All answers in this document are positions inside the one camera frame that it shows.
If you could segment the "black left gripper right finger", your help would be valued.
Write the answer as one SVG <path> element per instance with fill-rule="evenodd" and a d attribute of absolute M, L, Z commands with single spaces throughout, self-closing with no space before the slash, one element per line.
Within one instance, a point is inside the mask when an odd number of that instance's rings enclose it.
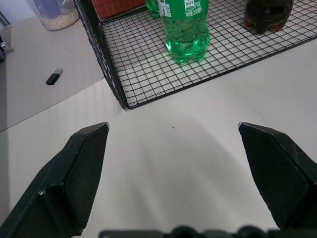
<path fill-rule="evenodd" d="M 287 134 L 238 126 L 256 187 L 280 229 L 317 229 L 317 163 Z"/>

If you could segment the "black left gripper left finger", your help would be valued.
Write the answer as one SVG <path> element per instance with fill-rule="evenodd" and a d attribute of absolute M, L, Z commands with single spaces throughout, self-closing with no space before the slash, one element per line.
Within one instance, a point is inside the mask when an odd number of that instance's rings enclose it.
<path fill-rule="evenodd" d="M 0 238 L 72 238 L 86 228 L 100 183 L 107 122 L 80 129 L 36 174 Z"/>

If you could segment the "small black usb dongle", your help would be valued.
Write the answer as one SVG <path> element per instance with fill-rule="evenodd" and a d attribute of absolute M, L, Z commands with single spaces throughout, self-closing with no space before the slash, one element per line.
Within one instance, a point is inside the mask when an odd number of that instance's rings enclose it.
<path fill-rule="evenodd" d="M 56 69 L 51 76 L 47 79 L 47 85 L 54 85 L 57 80 L 60 78 L 61 74 L 63 73 L 63 69 Z"/>

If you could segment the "grey metal device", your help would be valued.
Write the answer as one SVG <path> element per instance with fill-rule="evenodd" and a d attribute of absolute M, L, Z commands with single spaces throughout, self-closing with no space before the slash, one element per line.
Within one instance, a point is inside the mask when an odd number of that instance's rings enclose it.
<path fill-rule="evenodd" d="M 11 46 L 11 30 L 10 22 L 0 11 L 0 63 L 4 62 L 6 56 L 14 51 Z"/>

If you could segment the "dark cola bottle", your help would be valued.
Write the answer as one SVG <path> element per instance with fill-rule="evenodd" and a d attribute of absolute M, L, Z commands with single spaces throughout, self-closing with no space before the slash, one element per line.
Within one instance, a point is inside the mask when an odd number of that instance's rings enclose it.
<path fill-rule="evenodd" d="M 254 28 L 257 34 L 266 30 L 280 31 L 288 21 L 294 0 L 247 0 L 244 25 Z"/>

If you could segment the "clear jar with grains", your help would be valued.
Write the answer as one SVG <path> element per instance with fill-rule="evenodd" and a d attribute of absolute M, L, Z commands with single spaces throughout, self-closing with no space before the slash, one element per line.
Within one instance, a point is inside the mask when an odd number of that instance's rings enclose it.
<path fill-rule="evenodd" d="M 58 31 L 79 19 L 74 0 L 26 0 L 29 7 L 48 31 Z"/>

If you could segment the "green soda bottle with label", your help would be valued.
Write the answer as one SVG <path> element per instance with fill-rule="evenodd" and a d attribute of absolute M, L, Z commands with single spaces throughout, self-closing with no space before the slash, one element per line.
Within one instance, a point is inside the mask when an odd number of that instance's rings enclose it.
<path fill-rule="evenodd" d="M 165 45 L 175 62 L 202 61 L 210 43 L 209 0 L 157 0 Z"/>

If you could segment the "orange red box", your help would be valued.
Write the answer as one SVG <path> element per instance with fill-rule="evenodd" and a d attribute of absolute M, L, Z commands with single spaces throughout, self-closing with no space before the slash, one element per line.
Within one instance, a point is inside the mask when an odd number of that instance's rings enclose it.
<path fill-rule="evenodd" d="M 145 4 L 145 0 L 91 0 L 97 16 L 106 19 Z"/>

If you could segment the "green plastic soda bottle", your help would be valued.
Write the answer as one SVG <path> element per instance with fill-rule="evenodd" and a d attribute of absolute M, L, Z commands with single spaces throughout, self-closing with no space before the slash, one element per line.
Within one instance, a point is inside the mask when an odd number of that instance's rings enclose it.
<path fill-rule="evenodd" d="M 152 15 L 153 18 L 160 17 L 157 0 L 145 0 L 145 5 L 147 7 L 148 12 Z"/>

